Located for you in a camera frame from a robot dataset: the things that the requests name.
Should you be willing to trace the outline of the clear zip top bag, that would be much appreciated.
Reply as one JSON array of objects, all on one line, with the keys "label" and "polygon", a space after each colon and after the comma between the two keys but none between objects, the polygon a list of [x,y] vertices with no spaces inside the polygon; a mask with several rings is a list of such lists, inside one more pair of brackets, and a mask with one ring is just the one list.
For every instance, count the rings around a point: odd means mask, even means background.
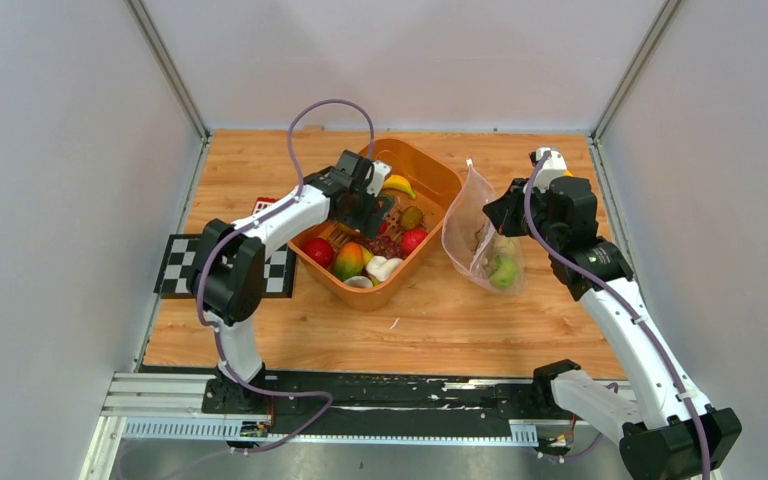
[{"label": "clear zip top bag", "polygon": [[527,285],[520,242],[497,232],[483,208],[499,196],[471,158],[465,164],[466,179],[444,216],[444,251],[473,284],[494,294],[520,295]]}]

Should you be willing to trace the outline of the brown longan cluster toy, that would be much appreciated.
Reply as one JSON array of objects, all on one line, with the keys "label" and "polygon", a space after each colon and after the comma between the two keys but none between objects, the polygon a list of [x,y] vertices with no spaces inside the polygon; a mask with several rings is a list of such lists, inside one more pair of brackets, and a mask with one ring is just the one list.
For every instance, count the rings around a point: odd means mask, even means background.
[{"label": "brown longan cluster toy", "polygon": [[482,233],[476,233],[476,245],[469,262],[469,272],[471,274],[487,276],[487,266],[492,259],[490,256],[490,246],[495,235],[497,233],[492,227]]}]

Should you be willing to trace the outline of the green apple toy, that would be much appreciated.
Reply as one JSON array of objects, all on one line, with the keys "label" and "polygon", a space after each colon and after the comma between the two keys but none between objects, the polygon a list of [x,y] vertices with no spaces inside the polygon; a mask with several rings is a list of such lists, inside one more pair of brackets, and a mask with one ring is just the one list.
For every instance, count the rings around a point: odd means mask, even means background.
[{"label": "green apple toy", "polygon": [[507,254],[495,255],[487,266],[487,279],[496,289],[512,287],[520,277],[521,268],[517,260]]}]

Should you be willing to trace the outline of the yellow banana toy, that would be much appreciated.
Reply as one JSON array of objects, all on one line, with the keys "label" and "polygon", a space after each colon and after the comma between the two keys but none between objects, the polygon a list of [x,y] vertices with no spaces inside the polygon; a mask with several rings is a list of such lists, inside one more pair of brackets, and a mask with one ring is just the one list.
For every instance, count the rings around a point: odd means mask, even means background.
[{"label": "yellow banana toy", "polygon": [[416,199],[416,192],[411,182],[402,175],[390,175],[382,185],[383,190],[394,190],[406,194],[410,199]]}]

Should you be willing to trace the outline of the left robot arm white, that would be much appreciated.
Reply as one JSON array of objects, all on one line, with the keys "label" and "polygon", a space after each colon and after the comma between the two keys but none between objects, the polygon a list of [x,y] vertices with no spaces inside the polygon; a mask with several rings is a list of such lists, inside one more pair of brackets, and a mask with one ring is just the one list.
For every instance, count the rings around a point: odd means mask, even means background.
[{"label": "left robot arm white", "polygon": [[199,322],[213,333],[218,368],[232,380],[227,397],[239,411],[258,411],[268,392],[255,379],[264,362],[254,334],[266,260],[299,234],[329,220],[366,237],[376,234],[394,205],[380,197],[391,174],[385,162],[344,151],[335,165],[300,175],[294,189],[261,212],[205,225],[187,287],[195,297]]}]

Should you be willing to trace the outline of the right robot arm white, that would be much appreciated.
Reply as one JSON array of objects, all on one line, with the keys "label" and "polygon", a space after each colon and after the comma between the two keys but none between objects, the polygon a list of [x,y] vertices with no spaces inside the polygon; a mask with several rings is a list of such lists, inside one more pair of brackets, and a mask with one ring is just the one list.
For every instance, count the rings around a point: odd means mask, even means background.
[{"label": "right robot arm white", "polygon": [[742,425],[695,385],[658,332],[631,266],[598,233],[598,200],[588,180],[561,176],[546,187],[524,178],[483,208],[496,231],[529,236],[552,271],[599,325],[634,393],[627,400],[580,365],[561,360],[535,369],[531,403],[544,417],[575,414],[618,446],[634,479],[710,478]]}]

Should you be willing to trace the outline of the yellow pear toy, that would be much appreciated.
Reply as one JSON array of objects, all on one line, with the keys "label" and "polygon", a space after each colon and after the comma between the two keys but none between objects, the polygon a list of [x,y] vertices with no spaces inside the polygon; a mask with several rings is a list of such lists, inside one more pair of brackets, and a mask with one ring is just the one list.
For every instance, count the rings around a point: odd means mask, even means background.
[{"label": "yellow pear toy", "polygon": [[516,259],[520,255],[519,242],[514,238],[495,235],[490,246],[490,256],[507,256]]}]

